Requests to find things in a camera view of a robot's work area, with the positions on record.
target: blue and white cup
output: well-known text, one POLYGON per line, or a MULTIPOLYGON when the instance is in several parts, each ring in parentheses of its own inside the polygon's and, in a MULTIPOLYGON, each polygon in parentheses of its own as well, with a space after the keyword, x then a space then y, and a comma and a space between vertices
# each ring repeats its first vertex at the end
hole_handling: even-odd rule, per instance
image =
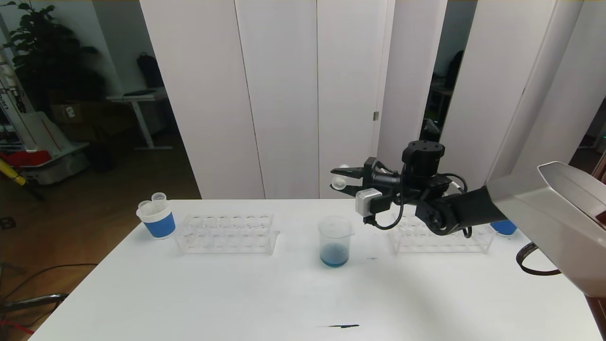
POLYGON ((175 231, 175 219, 170 205, 160 212, 145 210, 141 205, 137 209, 137 217, 141 219, 151 235, 156 239, 168 238, 175 231))

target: yellow object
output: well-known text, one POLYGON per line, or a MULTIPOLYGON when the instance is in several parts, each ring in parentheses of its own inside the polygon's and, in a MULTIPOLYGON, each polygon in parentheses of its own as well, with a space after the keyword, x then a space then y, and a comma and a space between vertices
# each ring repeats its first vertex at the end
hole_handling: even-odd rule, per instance
POLYGON ((25 178, 20 176, 19 173, 15 172, 15 170, 2 159, 0 159, 0 172, 20 186, 25 185, 25 178))

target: blue cup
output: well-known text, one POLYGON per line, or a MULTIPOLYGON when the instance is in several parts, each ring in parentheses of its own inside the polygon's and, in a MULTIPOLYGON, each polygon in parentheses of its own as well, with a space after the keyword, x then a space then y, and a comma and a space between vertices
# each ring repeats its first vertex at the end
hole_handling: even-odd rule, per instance
POLYGON ((138 209, 137 216, 156 239, 168 238, 175 231, 175 219, 173 218, 170 206, 159 213, 151 215, 145 215, 141 212, 141 209, 138 209))
POLYGON ((497 221, 490 223, 490 226, 492 226, 496 232, 502 235, 512 235, 518 229, 518 227, 515 226, 511 220, 497 221))

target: glass beaker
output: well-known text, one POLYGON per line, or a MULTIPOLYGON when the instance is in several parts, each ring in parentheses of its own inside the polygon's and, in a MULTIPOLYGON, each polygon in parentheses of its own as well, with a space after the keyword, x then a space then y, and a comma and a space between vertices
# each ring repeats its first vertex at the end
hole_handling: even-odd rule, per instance
POLYGON ((331 268, 338 268, 349 259, 350 237, 355 234, 344 217, 331 215, 318 223, 320 232, 320 259, 331 268))

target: table surface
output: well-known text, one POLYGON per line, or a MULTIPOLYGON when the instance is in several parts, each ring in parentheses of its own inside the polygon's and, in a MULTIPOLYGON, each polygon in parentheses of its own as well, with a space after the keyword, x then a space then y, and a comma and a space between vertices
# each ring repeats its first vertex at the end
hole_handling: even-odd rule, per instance
MULTIPOLYGON (((353 200, 171 206, 177 222, 188 213, 273 213, 275 252, 182 255, 173 238, 152 239, 139 225, 30 340, 601 339, 584 296, 563 275, 519 269, 514 258, 528 242, 519 231, 496 236, 486 254, 394 255, 386 232, 363 225, 353 200), (334 214, 356 231, 337 269, 318 256, 317 222, 334 214), (325 327, 352 324, 359 326, 325 327)), ((540 252, 527 265, 553 269, 540 252)))
POLYGON ((124 95, 112 95, 106 97, 107 100, 112 102, 145 102, 145 101, 157 101, 168 97, 165 87, 153 88, 155 92, 146 93, 145 95, 136 96, 124 96, 124 95))

